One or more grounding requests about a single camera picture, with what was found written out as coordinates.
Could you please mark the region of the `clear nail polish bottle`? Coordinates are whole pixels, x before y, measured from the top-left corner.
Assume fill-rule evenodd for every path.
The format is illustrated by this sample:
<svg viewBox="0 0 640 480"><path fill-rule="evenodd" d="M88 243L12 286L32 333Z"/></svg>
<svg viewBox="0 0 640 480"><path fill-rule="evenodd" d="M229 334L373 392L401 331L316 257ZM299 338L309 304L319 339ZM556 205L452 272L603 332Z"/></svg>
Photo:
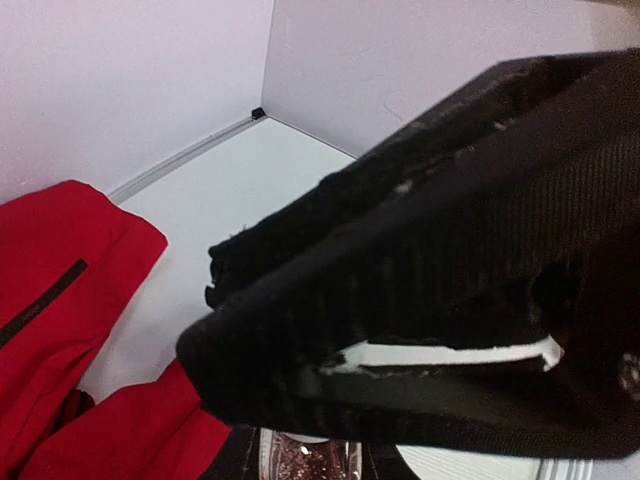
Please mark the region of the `clear nail polish bottle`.
<svg viewBox="0 0 640 480"><path fill-rule="evenodd" d="M262 429L259 478L358 480L362 478L362 446L353 441Z"/></svg>

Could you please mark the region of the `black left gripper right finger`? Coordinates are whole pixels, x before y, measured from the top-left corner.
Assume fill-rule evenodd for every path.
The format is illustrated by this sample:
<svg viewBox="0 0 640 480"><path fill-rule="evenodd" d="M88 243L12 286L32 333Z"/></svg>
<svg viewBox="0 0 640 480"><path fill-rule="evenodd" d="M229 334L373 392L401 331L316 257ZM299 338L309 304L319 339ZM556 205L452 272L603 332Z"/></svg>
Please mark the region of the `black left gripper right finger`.
<svg viewBox="0 0 640 480"><path fill-rule="evenodd" d="M418 480L395 445L364 444L365 480Z"/></svg>

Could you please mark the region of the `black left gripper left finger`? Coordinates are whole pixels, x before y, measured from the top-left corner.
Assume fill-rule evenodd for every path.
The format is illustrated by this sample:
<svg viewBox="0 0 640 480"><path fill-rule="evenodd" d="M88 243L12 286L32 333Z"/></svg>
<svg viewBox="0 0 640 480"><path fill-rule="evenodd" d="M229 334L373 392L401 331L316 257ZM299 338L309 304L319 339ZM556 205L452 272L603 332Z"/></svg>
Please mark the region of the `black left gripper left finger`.
<svg viewBox="0 0 640 480"><path fill-rule="evenodd" d="M259 451L259 429L234 428L202 479L258 480Z"/></svg>

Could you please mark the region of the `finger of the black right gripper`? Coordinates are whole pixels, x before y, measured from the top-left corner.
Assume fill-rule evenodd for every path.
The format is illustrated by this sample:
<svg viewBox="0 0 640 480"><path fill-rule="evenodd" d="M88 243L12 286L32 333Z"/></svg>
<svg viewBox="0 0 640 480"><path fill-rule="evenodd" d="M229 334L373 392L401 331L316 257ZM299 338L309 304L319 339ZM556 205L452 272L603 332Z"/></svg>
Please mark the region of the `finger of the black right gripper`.
<svg viewBox="0 0 640 480"><path fill-rule="evenodd" d="M399 184L418 184L456 153L629 53L543 55L502 61L484 70L304 195L212 246L207 304L222 304L393 196Z"/></svg>
<svg viewBox="0 0 640 480"><path fill-rule="evenodd" d="M231 424L514 456L639 447L639 132L490 148L179 338Z"/></svg>

